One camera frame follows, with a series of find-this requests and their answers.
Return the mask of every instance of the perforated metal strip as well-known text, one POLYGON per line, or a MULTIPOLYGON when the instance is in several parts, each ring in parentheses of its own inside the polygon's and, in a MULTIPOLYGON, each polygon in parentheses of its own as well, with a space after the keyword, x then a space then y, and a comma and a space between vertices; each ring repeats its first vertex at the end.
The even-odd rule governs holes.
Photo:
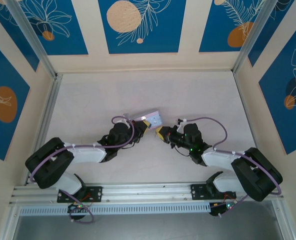
MULTIPOLYGON (((25 206, 20 216, 66 216, 67 206, 25 206)), ((89 207, 95 215, 122 214, 173 214, 173 213, 208 213, 210 205, 207 202, 198 203, 169 203, 169 204, 105 204, 89 207)), ((87 212, 74 213, 84 215, 87 212)))

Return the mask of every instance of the white table surface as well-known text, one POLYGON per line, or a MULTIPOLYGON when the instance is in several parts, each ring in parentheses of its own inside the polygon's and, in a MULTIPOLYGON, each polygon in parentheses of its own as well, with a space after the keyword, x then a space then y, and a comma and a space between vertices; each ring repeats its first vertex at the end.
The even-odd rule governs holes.
MULTIPOLYGON (((124 113, 160 110, 164 126, 177 118, 212 117, 222 122, 228 140, 218 149, 242 151, 254 147, 246 115, 231 72, 124 71, 64 74, 50 122, 47 141, 60 137, 74 144, 101 139, 113 127, 110 119, 124 113)), ((224 138, 221 127, 197 122, 203 139, 214 144, 224 138)), ((118 151, 106 163, 80 163, 68 171, 86 183, 199 182, 219 171, 196 165, 181 156, 151 130, 131 149, 118 151)))

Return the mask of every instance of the metal grate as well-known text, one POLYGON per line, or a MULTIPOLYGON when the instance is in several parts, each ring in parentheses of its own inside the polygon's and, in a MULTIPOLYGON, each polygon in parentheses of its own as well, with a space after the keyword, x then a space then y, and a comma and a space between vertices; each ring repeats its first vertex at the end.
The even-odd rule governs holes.
MULTIPOLYGON (((66 216, 67 206, 25 206, 20 216, 66 216)), ((169 204, 112 204, 93 205, 89 207, 95 215, 122 214, 174 214, 174 213, 209 213, 208 202, 198 203, 169 203, 169 204)), ((85 210, 73 215, 88 214, 85 210)))

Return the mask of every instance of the wall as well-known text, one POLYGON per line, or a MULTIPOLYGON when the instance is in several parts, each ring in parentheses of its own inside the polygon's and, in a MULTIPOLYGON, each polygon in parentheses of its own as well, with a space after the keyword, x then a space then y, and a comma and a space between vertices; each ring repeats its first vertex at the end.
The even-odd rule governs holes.
MULTIPOLYGON (((287 152, 288 154, 286 154, 287 148, 286 145, 283 145, 285 141, 283 141, 283 143, 281 142, 278 133, 280 129, 277 131, 274 123, 274 121, 277 123, 283 120, 282 118, 272 118, 265 100, 265 98, 268 99, 267 95, 263 95, 258 84, 259 81, 266 76, 265 73, 270 69, 270 66, 274 65, 272 63, 295 31, 296 0, 281 21, 255 65, 251 67, 250 62, 246 60, 236 77, 258 147, 282 174, 283 183, 281 188, 296 223, 296 150, 292 152, 289 151, 287 152)), ((282 58, 285 59, 288 65, 291 63, 291 56, 292 54, 290 57, 288 55, 282 55, 282 58)), ((275 72, 274 76, 270 76, 271 81, 275 81, 276 84, 268 90, 268 92, 270 92, 269 94, 277 93, 280 88, 282 88, 282 92, 285 91, 283 84, 284 81, 289 81, 289 79, 286 79, 284 76, 284 66, 285 65, 278 65, 278 71, 275 72)), ((280 99, 278 95, 273 96, 276 96, 274 97, 275 103, 280 102, 284 108, 285 106, 283 106, 283 104, 286 95, 280 99)), ((283 122, 283 129, 281 130, 286 131, 288 124, 288 122, 283 122)))
POLYGON ((9 151, 4 160, 0 159, 1 222, 13 187, 23 183, 26 173, 24 162, 33 150, 52 80, 41 65, 34 71, 1 24, 0 50, 30 86, 30 91, 15 129, 9 151))
POLYGON ((263 0, 35 2, 39 4, 31 5, 28 0, 18 3, 61 73, 231 69, 264 3, 263 0))

